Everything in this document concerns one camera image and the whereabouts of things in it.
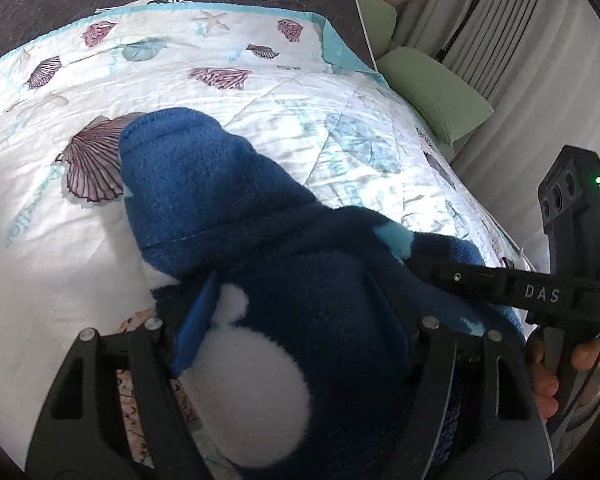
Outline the person's right hand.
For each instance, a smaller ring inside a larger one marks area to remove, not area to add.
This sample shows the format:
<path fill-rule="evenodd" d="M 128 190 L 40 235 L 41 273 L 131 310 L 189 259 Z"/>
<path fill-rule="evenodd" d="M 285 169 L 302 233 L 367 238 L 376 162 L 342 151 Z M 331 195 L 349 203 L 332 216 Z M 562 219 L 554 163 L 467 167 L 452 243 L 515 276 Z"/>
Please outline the person's right hand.
<path fill-rule="evenodd" d="M 547 422 L 558 411 L 556 394 L 559 382 L 556 375 L 544 364 L 544 336 L 540 328 L 529 336 L 526 346 L 526 357 L 531 374 L 532 390 L 536 406 L 542 419 Z M 592 370 L 600 353 L 600 336 L 588 344 L 578 344 L 571 356 L 571 365 L 575 370 Z M 580 396 L 575 418 L 582 418 L 593 413 L 600 405 L 600 362 L 596 367 L 584 393 Z"/>

